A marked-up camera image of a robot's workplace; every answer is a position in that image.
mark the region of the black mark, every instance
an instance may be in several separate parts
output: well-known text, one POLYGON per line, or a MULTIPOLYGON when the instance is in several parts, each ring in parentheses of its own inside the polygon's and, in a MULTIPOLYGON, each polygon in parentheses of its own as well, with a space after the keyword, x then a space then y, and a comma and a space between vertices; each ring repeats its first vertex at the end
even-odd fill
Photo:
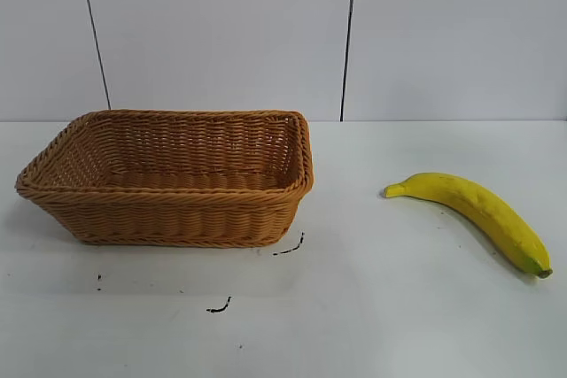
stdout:
POLYGON ((275 253, 273 253, 272 255, 273 255, 273 256, 279 256, 280 254, 287 254, 288 252, 292 252, 292 251, 298 250, 299 247, 301 246, 301 244, 303 243, 303 237, 304 237, 304 236, 305 236, 305 232, 301 232, 301 238, 299 239, 299 243, 298 243, 298 246, 297 246, 297 247, 291 248, 291 249, 286 250, 286 251, 275 252, 275 253))
POLYGON ((353 23, 354 0, 348 2, 348 19, 346 22, 345 68, 343 69, 343 91, 340 99, 340 121, 345 119, 346 75, 348 74, 348 54, 351 46, 351 26, 353 23))
POLYGON ((220 309, 206 309, 209 313, 220 313, 220 312, 224 312, 225 310, 227 310, 227 307, 230 304, 230 300, 232 299, 232 296, 229 296, 229 298, 227 298, 227 303, 220 309))
POLYGON ((97 57, 98 57, 98 66, 100 68, 100 75, 103 80, 103 87, 105 89, 106 95, 106 103, 108 105, 108 109, 111 110, 110 106, 110 96, 108 95, 108 85, 106 84, 106 76, 105 76, 105 67, 103 66, 103 59, 100 55, 100 46, 98 45, 98 36, 97 36, 97 28, 95 27, 95 19, 92 15, 92 6, 90 5, 90 0, 87 1, 87 9, 89 10, 89 18, 90 18, 90 28, 92 29, 92 35, 95 40, 95 48, 97 50, 97 57))

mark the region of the wicker basket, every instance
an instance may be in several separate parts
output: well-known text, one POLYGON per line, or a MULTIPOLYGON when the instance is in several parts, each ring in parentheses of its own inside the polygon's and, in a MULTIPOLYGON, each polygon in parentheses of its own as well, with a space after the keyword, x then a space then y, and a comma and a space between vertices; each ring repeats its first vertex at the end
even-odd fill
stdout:
POLYGON ((93 112, 16 189, 95 244, 254 247, 278 241, 313 185, 297 112, 93 112))

